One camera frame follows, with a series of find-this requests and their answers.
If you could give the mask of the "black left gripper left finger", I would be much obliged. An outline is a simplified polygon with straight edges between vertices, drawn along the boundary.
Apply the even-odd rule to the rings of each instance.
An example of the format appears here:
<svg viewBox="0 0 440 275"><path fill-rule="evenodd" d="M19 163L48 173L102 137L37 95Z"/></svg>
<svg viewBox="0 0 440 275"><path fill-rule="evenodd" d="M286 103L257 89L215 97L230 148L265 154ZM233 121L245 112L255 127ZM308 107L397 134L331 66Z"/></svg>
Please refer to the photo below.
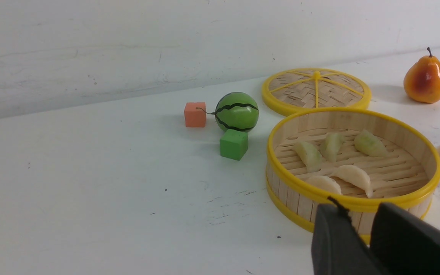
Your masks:
<svg viewBox="0 0 440 275"><path fill-rule="evenodd" d="M387 275L352 225L349 210L335 198L317 208L311 258L315 275Z"/></svg>

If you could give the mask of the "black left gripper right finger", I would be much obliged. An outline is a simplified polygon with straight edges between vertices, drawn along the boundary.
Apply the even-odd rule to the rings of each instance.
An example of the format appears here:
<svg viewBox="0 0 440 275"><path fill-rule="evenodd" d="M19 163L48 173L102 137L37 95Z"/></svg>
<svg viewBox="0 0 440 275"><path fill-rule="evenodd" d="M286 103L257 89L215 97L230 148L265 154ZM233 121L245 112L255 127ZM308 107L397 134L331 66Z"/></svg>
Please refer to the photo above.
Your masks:
<svg viewBox="0 0 440 275"><path fill-rule="evenodd" d="M440 275L440 230L390 203L379 205L370 250L393 275Z"/></svg>

